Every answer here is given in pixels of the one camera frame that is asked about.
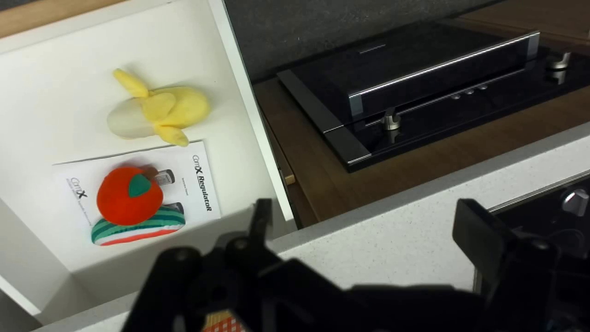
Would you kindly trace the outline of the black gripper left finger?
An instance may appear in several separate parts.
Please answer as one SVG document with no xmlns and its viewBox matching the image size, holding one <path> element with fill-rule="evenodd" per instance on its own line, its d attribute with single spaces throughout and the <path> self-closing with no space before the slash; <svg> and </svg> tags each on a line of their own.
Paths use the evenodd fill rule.
<svg viewBox="0 0 590 332">
<path fill-rule="evenodd" d="M 163 251 L 124 332 L 201 332 L 211 314 L 229 310 L 251 332 L 338 332 L 342 291 L 301 260 L 268 249 L 273 203 L 259 199 L 247 232 L 225 234 L 212 251 Z"/>
</svg>

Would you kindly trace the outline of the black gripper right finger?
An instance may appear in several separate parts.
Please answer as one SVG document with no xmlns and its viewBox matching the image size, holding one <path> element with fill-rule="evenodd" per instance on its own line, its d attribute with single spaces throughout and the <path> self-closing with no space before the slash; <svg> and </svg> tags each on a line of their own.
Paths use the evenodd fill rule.
<svg viewBox="0 0 590 332">
<path fill-rule="evenodd" d="M 487 286 L 478 332 L 590 332 L 589 258 L 460 199 L 454 242 Z"/>
</svg>

